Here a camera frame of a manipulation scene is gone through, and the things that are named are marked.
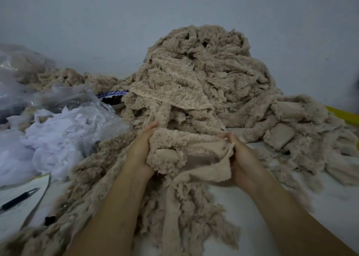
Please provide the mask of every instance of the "forearm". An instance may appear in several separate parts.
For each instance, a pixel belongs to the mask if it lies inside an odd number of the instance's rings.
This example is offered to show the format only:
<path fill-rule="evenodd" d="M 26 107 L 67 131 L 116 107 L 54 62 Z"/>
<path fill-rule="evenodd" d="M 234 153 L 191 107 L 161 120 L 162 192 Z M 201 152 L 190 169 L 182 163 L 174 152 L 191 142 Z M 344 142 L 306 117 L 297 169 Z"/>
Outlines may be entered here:
<path fill-rule="evenodd" d="M 98 213 L 66 255 L 130 255 L 147 181 L 141 172 L 124 166 Z"/>
<path fill-rule="evenodd" d="M 282 255 L 357 255 L 304 210 L 273 177 L 251 197 Z"/>

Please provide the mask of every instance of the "beige fabric scrap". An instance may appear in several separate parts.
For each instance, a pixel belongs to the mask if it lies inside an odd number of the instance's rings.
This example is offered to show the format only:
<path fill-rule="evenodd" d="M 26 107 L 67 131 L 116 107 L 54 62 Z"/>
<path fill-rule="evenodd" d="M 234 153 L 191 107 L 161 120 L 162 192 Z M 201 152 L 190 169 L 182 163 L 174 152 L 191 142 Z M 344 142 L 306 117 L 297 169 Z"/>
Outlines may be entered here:
<path fill-rule="evenodd" d="M 166 215 L 162 232 L 162 256 L 181 256 L 181 238 L 178 228 L 178 216 L 181 204 L 175 196 L 175 186 L 182 182 L 190 182 L 191 177 L 202 181 L 221 182 L 231 178 L 229 158 L 233 155 L 234 144 L 228 144 L 227 153 L 219 163 L 199 167 L 180 173 L 173 179 L 172 187 L 168 187 L 166 195 Z"/>

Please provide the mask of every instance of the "white fabric scrap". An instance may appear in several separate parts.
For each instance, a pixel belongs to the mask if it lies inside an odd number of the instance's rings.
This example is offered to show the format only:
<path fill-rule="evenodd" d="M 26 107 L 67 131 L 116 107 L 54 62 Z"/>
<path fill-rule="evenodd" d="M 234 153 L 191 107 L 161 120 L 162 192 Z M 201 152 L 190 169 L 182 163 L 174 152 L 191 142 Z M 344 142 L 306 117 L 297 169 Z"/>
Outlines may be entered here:
<path fill-rule="evenodd" d="M 49 115 L 52 118 L 39 122 L 39 116 Z M 51 173 L 57 180 L 65 179 L 74 165 L 90 155 L 97 141 L 128 130 L 117 115 L 95 106 L 71 111 L 65 107 L 59 114 L 42 109 L 34 116 L 35 122 L 26 129 L 22 143 L 35 149 L 32 162 L 36 171 Z"/>

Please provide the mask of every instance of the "hand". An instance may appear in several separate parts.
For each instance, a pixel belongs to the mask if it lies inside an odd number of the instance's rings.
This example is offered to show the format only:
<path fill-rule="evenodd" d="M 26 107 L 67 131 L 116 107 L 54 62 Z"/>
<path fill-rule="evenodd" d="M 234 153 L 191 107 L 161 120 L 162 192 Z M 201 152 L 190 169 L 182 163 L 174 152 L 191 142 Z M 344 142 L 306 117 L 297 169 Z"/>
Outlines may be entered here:
<path fill-rule="evenodd" d="M 146 157 L 149 151 L 148 140 L 155 132 L 158 122 L 154 121 L 146 126 L 133 141 L 128 149 L 127 157 L 123 169 L 135 170 L 143 174 L 148 180 L 153 176 L 153 170 L 146 164 Z"/>
<path fill-rule="evenodd" d="M 271 174 L 264 168 L 257 154 L 247 145 L 242 143 L 232 132 L 222 133 L 221 138 L 228 138 L 234 143 L 234 154 L 230 158 L 232 179 L 234 183 L 252 195 L 264 184 L 271 181 Z"/>

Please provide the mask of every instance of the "table surface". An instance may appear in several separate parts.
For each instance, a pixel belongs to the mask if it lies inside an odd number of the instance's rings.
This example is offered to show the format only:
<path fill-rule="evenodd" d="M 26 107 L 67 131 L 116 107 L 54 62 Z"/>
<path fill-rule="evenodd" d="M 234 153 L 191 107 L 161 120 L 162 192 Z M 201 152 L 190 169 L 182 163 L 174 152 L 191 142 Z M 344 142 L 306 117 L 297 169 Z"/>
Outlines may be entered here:
<path fill-rule="evenodd" d="M 359 159 L 346 157 L 351 163 L 359 165 Z M 359 187 L 344 187 L 326 173 L 321 174 L 324 190 L 312 197 L 314 213 L 312 215 L 327 229 L 339 237 L 348 246 L 359 252 Z M 43 223 L 56 198 L 69 183 L 51 183 L 44 195 L 30 226 Z M 215 201 L 226 209 L 227 219 L 241 227 L 239 250 L 216 241 L 213 238 L 204 244 L 204 255 L 280 255 L 258 209 L 251 198 L 237 187 L 211 186 Z M 159 250 L 153 247 L 146 237 L 136 237 L 135 256 L 157 256 Z"/>

